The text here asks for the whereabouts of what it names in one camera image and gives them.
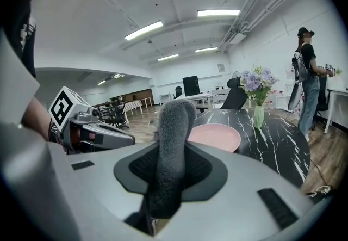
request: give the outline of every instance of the white desk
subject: white desk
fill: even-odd
[[[193,95],[193,96],[185,96],[185,94],[181,94],[177,99],[187,99],[189,101],[195,101],[195,100],[202,100],[203,103],[202,105],[204,106],[204,99],[208,99],[208,110],[212,109],[212,95],[210,93],[202,93],[198,95]]]
[[[335,97],[336,95],[342,95],[348,97],[348,91],[345,89],[328,89],[331,91],[330,93],[330,101],[329,101],[329,109],[328,109],[328,118],[327,118],[327,123],[325,127],[324,134],[327,133],[328,127],[332,124],[331,122],[331,117],[332,117],[332,112],[333,112],[333,105],[335,103]]]
[[[125,106],[124,106],[124,108],[123,108],[123,112],[124,112],[124,114],[125,114],[125,119],[126,119],[127,123],[129,123],[129,121],[128,121],[128,116],[127,116],[127,111],[130,110],[130,111],[132,112],[132,115],[134,115],[134,114],[133,114],[133,109],[135,109],[135,108],[140,108],[140,112],[141,112],[141,114],[142,114],[141,106],[142,106],[142,104],[141,104],[141,101],[140,101],[140,100],[133,101],[133,102],[126,102],[126,104],[125,104]]]
[[[172,98],[171,98],[171,97],[172,97],[172,95],[173,95],[173,94],[171,94],[171,93],[168,93],[168,94],[163,94],[163,95],[159,95],[159,104],[160,104],[160,105],[162,105],[162,104],[163,104],[163,102],[162,102],[162,97],[165,97],[165,96],[167,96],[167,97],[168,97],[168,102],[169,102],[169,101],[171,101],[171,100],[172,100]]]
[[[145,98],[145,99],[140,99],[140,101],[144,100],[146,108],[147,108],[147,103],[146,103],[147,99],[150,101],[150,105],[152,106],[152,102],[151,102],[151,98],[150,97],[149,98]]]

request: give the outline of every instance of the black marble table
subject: black marble table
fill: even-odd
[[[214,109],[198,114],[194,127],[215,123],[233,127],[241,136],[236,153],[261,161],[300,187],[310,164],[309,147],[304,135],[294,124],[267,112],[262,128],[256,129],[253,115],[253,110],[249,109]]]

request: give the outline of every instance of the black office chair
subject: black office chair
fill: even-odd
[[[177,86],[175,89],[175,97],[174,99],[176,99],[177,97],[179,97],[181,94],[183,93],[183,89],[180,86]]]
[[[115,125],[119,129],[123,127],[129,128],[125,117],[125,105],[126,103],[124,103],[122,107],[117,106],[115,108]]]
[[[330,91],[328,92],[328,98],[326,100],[326,82],[327,82],[326,76],[324,77],[319,76],[319,83],[320,83],[319,97],[318,97],[318,103],[316,105],[315,114],[313,116],[313,123],[312,123],[311,129],[314,129],[315,124],[318,122],[317,114],[319,114],[322,117],[320,112],[325,112],[328,110],[328,103],[330,100]]]
[[[240,78],[231,78],[227,86],[231,89],[227,98],[220,109],[241,109],[248,96],[244,89],[240,87]]]

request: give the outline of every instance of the sneaker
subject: sneaker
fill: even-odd
[[[156,224],[158,222],[158,219],[153,219],[151,218],[151,225],[152,225],[152,230],[153,230],[153,235],[156,235]]]

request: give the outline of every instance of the backpack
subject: backpack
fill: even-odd
[[[305,62],[303,61],[303,56],[300,52],[295,52],[294,57],[292,59],[293,67],[295,69],[295,80],[297,83],[301,83],[307,80],[308,78],[308,69],[305,66]]]

